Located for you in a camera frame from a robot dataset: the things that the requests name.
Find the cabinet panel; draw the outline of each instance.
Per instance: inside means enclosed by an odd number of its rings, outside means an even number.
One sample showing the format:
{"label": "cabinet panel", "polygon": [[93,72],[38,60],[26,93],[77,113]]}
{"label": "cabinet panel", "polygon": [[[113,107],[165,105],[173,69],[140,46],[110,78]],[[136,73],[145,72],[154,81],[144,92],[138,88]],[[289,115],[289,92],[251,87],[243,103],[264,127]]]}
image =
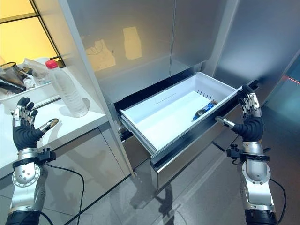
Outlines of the cabinet panel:
{"label": "cabinet panel", "polygon": [[169,76],[174,2],[68,0],[108,103]]}
{"label": "cabinet panel", "polygon": [[171,75],[208,60],[226,0],[177,0]]}
{"label": "cabinet panel", "polygon": [[[58,158],[52,165],[79,172],[84,177],[85,191],[82,209],[87,207],[101,195],[125,178],[117,160],[105,142],[98,128],[67,143],[55,150]],[[71,172],[46,166],[46,200],[44,210],[54,210],[74,216],[79,211],[82,192],[81,178]],[[11,177],[0,181],[0,195],[8,200],[1,203],[2,210],[7,213],[13,185]],[[65,223],[71,217],[61,216]]]}

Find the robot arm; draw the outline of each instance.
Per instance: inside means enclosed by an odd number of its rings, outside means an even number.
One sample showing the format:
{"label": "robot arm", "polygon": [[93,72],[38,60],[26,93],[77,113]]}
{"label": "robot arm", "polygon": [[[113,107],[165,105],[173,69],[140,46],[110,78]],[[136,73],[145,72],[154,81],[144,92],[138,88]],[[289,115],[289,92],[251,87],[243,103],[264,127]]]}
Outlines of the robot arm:
{"label": "robot arm", "polygon": [[240,158],[238,170],[241,176],[241,195],[247,225],[277,225],[275,207],[269,189],[271,171],[266,161],[270,158],[263,153],[262,112],[254,91],[244,85],[239,91],[239,103],[243,110],[244,124],[216,117],[216,120],[243,138],[243,149],[236,145],[227,150],[227,155]]}
{"label": "robot arm", "polygon": [[6,225],[37,225],[45,201],[45,162],[55,160],[55,153],[46,149],[39,152],[37,141],[58,123],[52,119],[34,128],[37,110],[29,98],[21,98],[13,114],[13,139],[18,149],[18,160],[13,163],[14,194]]}

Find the red bottle cap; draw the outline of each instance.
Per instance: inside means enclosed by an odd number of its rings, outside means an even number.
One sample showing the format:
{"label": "red bottle cap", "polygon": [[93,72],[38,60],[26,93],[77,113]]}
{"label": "red bottle cap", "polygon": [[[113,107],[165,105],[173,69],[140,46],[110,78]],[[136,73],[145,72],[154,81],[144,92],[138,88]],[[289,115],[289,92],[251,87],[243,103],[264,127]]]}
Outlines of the red bottle cap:
{"label": "red bottle cap", "polygon": [[58,67],[58,64],[55,60],[48,60],[45,64],[48,69],[54,69]]}

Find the white basket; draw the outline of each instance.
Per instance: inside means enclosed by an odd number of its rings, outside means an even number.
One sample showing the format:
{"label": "white basket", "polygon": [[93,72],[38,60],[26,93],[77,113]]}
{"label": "white basket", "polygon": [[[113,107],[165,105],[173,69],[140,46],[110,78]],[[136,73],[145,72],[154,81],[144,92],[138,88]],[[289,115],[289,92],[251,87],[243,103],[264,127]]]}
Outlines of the white basket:
{"label": "white basket", "polygon": [[[40,58],[36,61],[45,63],[48,58]],[[7,97],[4,93],[0,92],[0,102],[4,105],[5,112],[13,111],[15,109],[16,104],[22,97],[30,98],[30,101],[34,103],[34,108],[37,108],[41,105],[46,104],[47,102],[53,101],[59,98],[56,90],[52,86],[51,83],[46,83],[41,86],[37,86],[35,88],[31,88],[19,94]]]}

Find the kitchen counter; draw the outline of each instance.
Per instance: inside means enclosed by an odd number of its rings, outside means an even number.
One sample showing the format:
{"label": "kitchen counter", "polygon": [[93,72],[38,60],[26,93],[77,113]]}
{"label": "kitchen counter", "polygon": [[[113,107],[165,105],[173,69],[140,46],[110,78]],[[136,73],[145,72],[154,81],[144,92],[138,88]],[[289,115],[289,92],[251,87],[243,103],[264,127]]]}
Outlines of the kitchen counter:
{"label": "kitchen counter", "polygon": [[[61,99],[38,108],[36,128],[50,119],[60,120],[37,143],[38,148],[56,149],[108,121],[105,114],[99,113],[101,109],[82,86],[76,80],[73,81],[88,105],[88,113],[79,118],[73,117]],[[12,116],[4,107],[0,104],[0,178],[13,171],[12,163],[17,160],[17,149],[12,135]]]}

